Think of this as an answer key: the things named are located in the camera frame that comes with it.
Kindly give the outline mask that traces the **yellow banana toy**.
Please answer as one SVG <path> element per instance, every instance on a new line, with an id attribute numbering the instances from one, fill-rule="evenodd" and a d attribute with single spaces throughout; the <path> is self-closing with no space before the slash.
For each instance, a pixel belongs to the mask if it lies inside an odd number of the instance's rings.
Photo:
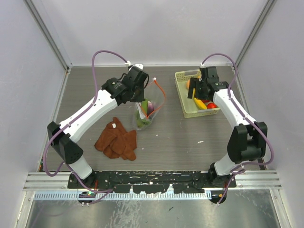
<path id="1" fill-rule="evenodd" d="M 205 105 L 205 103 L 202 100 L 195 98 L 194 95 L 195 95 L 195 91 L 193 91 L 193 101 L 197 106 L 197 108 L 199 110 L 206 110 L 207 106 Z"/>

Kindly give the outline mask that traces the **red bell pepper toy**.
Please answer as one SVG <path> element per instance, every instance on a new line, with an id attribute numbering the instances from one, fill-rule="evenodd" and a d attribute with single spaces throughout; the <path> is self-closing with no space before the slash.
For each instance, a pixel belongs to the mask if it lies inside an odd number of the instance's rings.
<path id="1" fill-rule="evenodd" d="M 217 106 L 214 103 L 208 103 L 207 108 L 214 109 L 214 108 L 217 108 Z"/>

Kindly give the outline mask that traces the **pale green perforated basket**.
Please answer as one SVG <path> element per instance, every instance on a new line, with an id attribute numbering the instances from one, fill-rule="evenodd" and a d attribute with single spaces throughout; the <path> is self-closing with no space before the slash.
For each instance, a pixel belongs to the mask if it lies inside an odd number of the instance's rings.
<path id="1" fill-rule="evenodd" d="M 199 70 L 180 71 L 175 73 L 175 85 L 180 99 L 181 108 L 185 118 L 193 118 L 207 115 L 217 114 L 220 109 L 218 107 L 213 109 L 199 109 L 193 99 L 188 99 L 188 89 L 186 88 L 187 81 L 191 77 L 199 77 L 201 73 Z"/>

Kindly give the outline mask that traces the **purple eggplant toy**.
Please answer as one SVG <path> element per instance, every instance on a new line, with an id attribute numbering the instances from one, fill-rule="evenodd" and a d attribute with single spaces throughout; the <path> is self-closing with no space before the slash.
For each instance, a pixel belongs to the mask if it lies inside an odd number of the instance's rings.
<path id="1" fill-rule="evenodd" d="M 154 112 L 153 103 L 152 103 L 151 101 L 148 101 L 148 105 L 147 105 L 147 114 L 150 115 L 152 112 Z"/>

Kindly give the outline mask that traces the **clear zip top bag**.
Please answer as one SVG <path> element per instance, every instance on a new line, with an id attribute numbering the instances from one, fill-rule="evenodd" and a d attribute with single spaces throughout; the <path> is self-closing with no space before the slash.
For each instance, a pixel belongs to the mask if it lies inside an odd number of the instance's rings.
<path id="1" fill-rule="evenodd" d="M 150 126 L 162 109 L 166 101 L 166 93 L 154 78 L 144 90 L 144 100 L 135 103 L 135 111 L 133 114 L 133 125 L 136 130 L 143 130 Z"/>

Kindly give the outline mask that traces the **green leafy vegetable toy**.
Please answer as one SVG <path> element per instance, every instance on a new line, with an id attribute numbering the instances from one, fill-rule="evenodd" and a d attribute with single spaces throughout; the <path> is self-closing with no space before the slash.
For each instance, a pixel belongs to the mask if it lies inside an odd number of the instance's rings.
<path id="1" fill-rule="evenodd" d="M 141 103 L 136 103 L 135 120 L 138 129 L 143 129 L 151 124 L 151 119 L 148 118 L 148 99 L 145 99 Z"/>

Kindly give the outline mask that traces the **peach toy fruit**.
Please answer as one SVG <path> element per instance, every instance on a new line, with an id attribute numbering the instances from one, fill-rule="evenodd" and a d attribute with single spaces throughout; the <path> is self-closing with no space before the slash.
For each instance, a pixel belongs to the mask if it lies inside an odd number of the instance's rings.
<path id="1" fill-rule="evenodd" d="M 189 90 L 189 87 L 190 87 L 190 79 L 187 81 L 186 83 L 186 88 Z"/>

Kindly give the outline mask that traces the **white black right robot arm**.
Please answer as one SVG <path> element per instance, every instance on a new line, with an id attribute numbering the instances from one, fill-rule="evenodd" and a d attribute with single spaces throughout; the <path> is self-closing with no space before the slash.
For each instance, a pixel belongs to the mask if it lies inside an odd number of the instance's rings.
<path id="1" fill-rule="evenodd" d="M 212 101 L 228 120 L 232 133 L 226 155 L 212 163 L 207 179 L 219 187 L 244 162 L 254 162 L 266 153 L 267 125 L 251 117 L 235 98 L 226 81 L 220 81 L 216 67 L 201 67 L 200 76 L 190 78 L 188 98 Z"/>

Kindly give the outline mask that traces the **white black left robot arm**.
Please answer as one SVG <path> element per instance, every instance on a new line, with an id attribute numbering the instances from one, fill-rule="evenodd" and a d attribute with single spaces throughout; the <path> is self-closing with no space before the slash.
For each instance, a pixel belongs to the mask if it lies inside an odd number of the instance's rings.
<path id="1" fill-rule="evenodd" d="M 84 188 L 92 187 L 96 177 L 77 142 L 97 120 L 120 104 L 143 101 L 148 82 L 149 75 L 143 70 L 143 65 L 132 65 L 120 78 L 108 79 L 95 96 L 71 117 L 59 124 L 48 124 L 48 146 L 72 169 Z"/>

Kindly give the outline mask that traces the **brown cloth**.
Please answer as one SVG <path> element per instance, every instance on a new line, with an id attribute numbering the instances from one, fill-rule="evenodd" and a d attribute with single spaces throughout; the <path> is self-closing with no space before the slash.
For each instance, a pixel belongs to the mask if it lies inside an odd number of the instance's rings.
<path id="1" fill-rule="evenodd" d="M 134 151 L 137 148 L 137 132 L 135 130 L 126 131 L 121 121 L 114 117 L 106 125 L 94 147 L 110 159 L 122 158 L 134 161 L 136 159 Z"/>

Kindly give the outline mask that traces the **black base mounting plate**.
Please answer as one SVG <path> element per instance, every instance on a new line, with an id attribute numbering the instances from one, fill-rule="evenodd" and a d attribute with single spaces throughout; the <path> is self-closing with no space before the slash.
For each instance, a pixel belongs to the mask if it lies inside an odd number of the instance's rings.
<path id="1" fill-rule="evenodd" d="M 112 189 L 115 193 L 204 193 L 206 188 L 225 188 L 229 176 L 211 182 L 203 171 L 96 171 L 86 183 L 98 190 Z"/>

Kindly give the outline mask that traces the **aluminium front frame rail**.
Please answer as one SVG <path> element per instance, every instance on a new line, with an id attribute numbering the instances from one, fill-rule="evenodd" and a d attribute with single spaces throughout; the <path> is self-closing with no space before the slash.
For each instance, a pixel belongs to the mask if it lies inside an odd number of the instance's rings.
<path id="1" fill-rule="evenodd" d="M 198 192 L 202 189 L 221 190 L 226 186 L 250 190 L 281 189 L 276 171 L 246 171 L 234 178 L 220 177 L 208 180 L 205 171 L 102 171 L 94 174 L 89 188 L 98 190 L 113 189 L 115 192 L 128 193 L 131 190 L 165 192 L 169 188 L 183 191 L 190 189 Z M 44 172 L 29 173 L 24 190 L 73 190 L 83 186 L 69 172 L 60 172 L 49 177 Z"/>

